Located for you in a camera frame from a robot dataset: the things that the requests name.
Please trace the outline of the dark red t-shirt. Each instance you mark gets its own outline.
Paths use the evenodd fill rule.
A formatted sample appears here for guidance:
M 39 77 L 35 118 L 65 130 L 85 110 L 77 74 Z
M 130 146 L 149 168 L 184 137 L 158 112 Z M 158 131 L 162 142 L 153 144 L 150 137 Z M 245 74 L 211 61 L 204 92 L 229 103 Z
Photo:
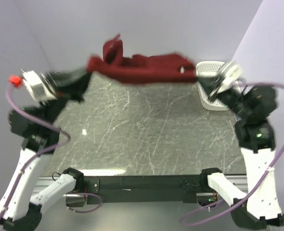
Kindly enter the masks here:
M 173 52 L 145 56 L 123 56 L 120 35 L 106 41 L 102 58 L 92 55 L 86 66 L 88 72 L 98 72 L 122 84 L 196 83 L 194 63 L 185 56 Z

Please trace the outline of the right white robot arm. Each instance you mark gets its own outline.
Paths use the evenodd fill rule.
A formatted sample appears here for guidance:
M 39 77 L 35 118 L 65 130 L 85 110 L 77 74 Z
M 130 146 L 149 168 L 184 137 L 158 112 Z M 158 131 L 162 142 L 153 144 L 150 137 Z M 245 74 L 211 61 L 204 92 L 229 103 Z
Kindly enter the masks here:
M 234 87 L 221 90 L 223 79 L 219 76 L 199 77 L 198 82 L 210 100 L 220 100 L 239 117 L 234 131 L 245 161 L 248 193 L 214 169 L 203 170 L 204 177 L 199 180 L 201 190 L 217 192 L 230 206 L 229 212 L 238 227 L 255 231 L 284 226 L 273 167 L 275 134 L 268 122 L 268 116 L 277 108 L 274 86 L 254 85 L 244 93 Z

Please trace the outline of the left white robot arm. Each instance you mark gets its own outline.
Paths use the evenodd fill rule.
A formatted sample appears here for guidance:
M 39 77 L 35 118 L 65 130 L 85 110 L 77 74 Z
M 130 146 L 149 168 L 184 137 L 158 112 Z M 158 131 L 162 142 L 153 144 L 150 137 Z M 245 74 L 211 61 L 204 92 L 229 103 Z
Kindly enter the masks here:
M 90 79 L 91 73 L 84 67 L 44 74 L 25 71 L 9 78 L 10 130 L 23 142 L 16 169 L 0 200 L 0 225 L 5 231 L 33 231 L 46 210 L 63 195 L 87 196 L 84 174 L 74 168 L 64 170 L 39 193 L 34 189 L 54 151 L 63 145 L 60 136 L 71 140 L 54 122 L 69 101 L 83 102 Z

